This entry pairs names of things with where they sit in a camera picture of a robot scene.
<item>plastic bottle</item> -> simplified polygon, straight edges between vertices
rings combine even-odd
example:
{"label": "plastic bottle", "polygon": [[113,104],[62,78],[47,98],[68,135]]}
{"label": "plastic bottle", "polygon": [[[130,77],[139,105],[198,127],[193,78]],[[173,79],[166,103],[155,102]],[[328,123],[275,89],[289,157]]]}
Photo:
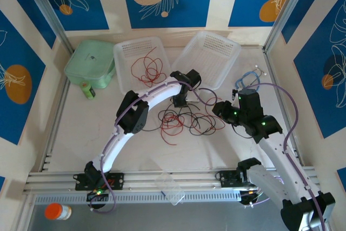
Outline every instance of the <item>plastic bottle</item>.
{"label": "plastic bottle", "polygon": [[49,220],[66,220],[71,214],[71,207],[59,203],[49,204],[44,212],[45,217]]}
{"label": "plastic bottle", "polygon": [[93,100],[95,98],[95,91],[88,81],[82,81],[79,86],[87,99]]}

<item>small green bottle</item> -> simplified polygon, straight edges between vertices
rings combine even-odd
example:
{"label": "small green bottle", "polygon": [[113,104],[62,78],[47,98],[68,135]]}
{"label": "small green bottle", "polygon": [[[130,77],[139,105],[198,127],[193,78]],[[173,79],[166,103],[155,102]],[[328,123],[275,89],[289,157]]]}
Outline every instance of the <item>small green bottle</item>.
{"label": "small green bottle", "polygon": [[95,91],[92,88],[92,86],[90,85],[90,83],[88,81],[82,81],[79,84],[82,92],[85,94],[85,96],[89,99],[89,100],[93,100],[95,97]]}

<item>tangled wire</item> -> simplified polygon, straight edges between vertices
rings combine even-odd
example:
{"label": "tangled wire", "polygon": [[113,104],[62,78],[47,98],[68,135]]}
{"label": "tangled wire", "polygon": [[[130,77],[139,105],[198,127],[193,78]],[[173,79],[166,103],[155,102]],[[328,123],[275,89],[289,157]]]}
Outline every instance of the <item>tangled wire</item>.
{"label": "tangled wire", "polygon": [[[151,57],[149,57],[149,54],[155,49],[156,47],[154,47],[144,57],[137,59],[131,66],[131,74],[133,75],[133,77],[143,82],[149,88],[151,88],[155,84],[163,82],[167,78],[167,75],[162,72],[162,60],[160,58],[152,59]],[[135,75],[134,67],[137,66],[144,66],[144,75]]]}
{"label": "tangled wire", "polygon": [[[209,104],[212,99],[215,99],[215,97],[208,99],[207,104]],[[159,127],[150,130],[143,129],[143,131],[160,130],[160,135],[164,142],[169,144],[170,146],[176,146],[177,144],[168,142],[165,139],[165,135],[176,136],[180,134],[184,130],[184,128],[188,128],[190,134],[195,136],[212,135],[217,130],[221,130],[225,127],[225,123],[220,118],[211,115],[207,111],[207,105],[204,106],[205,114],[201,112],[193,113],[191,107],[194,107],[198,111],[201,111],[194,104],[188,104],[187,107],[180,108],[178,112],[171,109],[172,105],[173,103],[169,104],[169,106],[165,110],[161,110],[158,113],[157,117],[161,122]],[[220,127],[216,127],[217,120],[221,123]],[[208,127],[202,129],[201,121],[208,124]]]}

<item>blue cable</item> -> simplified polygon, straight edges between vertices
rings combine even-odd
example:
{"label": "blue cable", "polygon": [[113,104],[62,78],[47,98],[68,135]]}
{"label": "blue cable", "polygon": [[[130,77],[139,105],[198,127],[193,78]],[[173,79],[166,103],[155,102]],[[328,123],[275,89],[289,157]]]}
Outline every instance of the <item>blue cable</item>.
{"label": "blue cable", "polygon": [[260,80],[260,77],[258,76],[258,74],[255,73],[254,71],[249,71],[249,72],[245,73],[239,80],[236,81],[236,84],[235,84],[236,89],[239,89],[239,88],[240,88],[240,87],[239,87],[239,83],[242,85],[242,88],[246,88],[246,87],[247,87],[247,86],[245,86],[245,84],[244,84],[244,82],[243,82],[243,79],[244,79],[245,77],[249,76],[250,74],[255,75],[255,76],[256,76],[255,81],[257,81],[257,83],[260,84],[261,80]]}

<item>white plastic basket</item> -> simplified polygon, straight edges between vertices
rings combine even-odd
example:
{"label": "white plastic basket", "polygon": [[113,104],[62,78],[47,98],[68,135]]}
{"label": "white plastic basket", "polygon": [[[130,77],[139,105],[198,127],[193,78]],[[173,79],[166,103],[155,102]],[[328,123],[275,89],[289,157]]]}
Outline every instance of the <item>white plastic basket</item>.
{"label": "white plastic basket", "polygon": [[[126,94],[129,90],[137,92],[148,88],[148,86],[143,82],[139,81],[136,77],[133,77],[131,74],[131,66],[136,62],[136,60],[147,55],[153,48],[155,49],[149,54],[150,58],[160,58],[162,61],[161,73],[164,73],[166,77],[169,77],[171,67],[160,38],[145,37],[118,43],[114,46],[115,68],[117,71],[120,91],[123,94]],[[133,67],[133,73],[136,76],[145,74],[145,66],[142,65],[142,62],[139,62]]]}
{"label": "white plastic basket", "polygon": [[172,70],[186,74],[199,72],[202,85],[218,89],[241,50],[241,46],[225,37],[208,31],[197,33],[172,65]]}

